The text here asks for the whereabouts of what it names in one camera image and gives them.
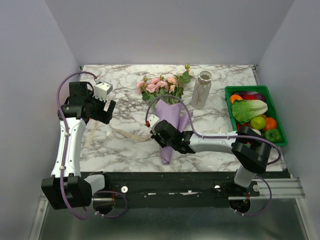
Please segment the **purple wrapping paper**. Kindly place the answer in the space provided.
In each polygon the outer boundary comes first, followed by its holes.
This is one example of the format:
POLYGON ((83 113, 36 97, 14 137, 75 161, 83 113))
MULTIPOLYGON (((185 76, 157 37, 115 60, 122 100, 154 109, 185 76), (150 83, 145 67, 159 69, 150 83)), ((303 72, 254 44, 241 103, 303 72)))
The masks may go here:
MULTIPOLYGON (((160 120, 166 120, 176 129, 182 132, 190 123, 189 115, 186 113, 181 116, 182 104, 168 104, 163 100, 159 100, 155 105, 155 114, 160 120)), ((160 158, 163 165, 169 165, 171 162, 173 149, 171 147, 160 147, 160 158)))

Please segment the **cream ribbon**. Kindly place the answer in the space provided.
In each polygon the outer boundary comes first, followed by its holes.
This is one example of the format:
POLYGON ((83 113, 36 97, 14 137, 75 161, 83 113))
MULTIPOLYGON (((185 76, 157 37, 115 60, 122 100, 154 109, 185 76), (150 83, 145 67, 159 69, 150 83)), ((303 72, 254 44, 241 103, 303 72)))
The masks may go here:
MULTIPOLYGON (((87 148, 90 145, 92 139, 94 138, 95 132, 98 129, 99 123, 100 123, 99 121, 96 121, 96 120, 94 121, 94 125, 93 125, 93 127, 92 127, 92 129, 90 131, 90 134, 86 138, 86 141, 85 141, 85 143, 83 145, 84 148, 87 148)), ((133 134, 133 133, 124 131, 122 129, 113 128, 112 126, 110 126, 110 128, 114 132, 124 136, 125 138, 128 138, 128 139, 136 141, 136 142, 146 142, 146 141, 151 139, 151 135, 150 134, 149 135, 138 135, 138 134, 133 134)))

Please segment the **pink flower bouquet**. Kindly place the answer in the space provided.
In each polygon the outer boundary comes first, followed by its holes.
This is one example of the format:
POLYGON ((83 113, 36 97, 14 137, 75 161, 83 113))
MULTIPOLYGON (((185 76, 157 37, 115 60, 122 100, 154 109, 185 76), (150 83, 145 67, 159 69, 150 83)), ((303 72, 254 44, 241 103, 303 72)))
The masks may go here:
POLYGON ((177 72, 176 74, 168 77, 163 75, 148 79, 146 76, 136 84, 138 93, 146 103, 150 104, 156 98, 169 95, 170 97, 162 97, 161 99, 169 104, 173 105, 178 103, 178 99, 182 99, 184 96, 185 87, 192 82, 194 73, 191 70, 189 63, 184 65, 183 72, 177 72))

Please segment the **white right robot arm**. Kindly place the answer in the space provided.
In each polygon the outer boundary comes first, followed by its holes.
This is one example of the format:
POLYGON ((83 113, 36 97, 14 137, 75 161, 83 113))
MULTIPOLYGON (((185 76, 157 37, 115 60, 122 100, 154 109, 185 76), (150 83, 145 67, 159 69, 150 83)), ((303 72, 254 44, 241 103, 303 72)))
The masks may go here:
POLYGON ((166 120, 150 119, 146 126, 151 129, 151 138, 162 148, 170 147, 181 154, 233 154, 241 164, 230 183, 230 191, 236 196, 247 192, 254 177, 266 171, 272 147, 249 127, 221 135, 198 136, 193 131, 179 131, 166 120))

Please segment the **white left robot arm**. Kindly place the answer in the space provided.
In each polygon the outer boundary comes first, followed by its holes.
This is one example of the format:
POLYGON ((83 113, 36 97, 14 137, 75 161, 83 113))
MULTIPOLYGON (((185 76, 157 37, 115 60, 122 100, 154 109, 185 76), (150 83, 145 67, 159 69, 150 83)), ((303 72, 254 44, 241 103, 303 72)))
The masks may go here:
POLYGON ((104 110, 107 96, 113 90, 111 83, 70 82, 69 97, 58 113, 60 120, 60 140, 57 158, 50 178, 43 179, 41 189, 55 210, 87 207, 92 196, 104 198, 110 194, 111 185, 101 173, 82 178, 80 153, 82 138, 90 119, 109 124, 113 117, 115 101, 110 101, 104 110))

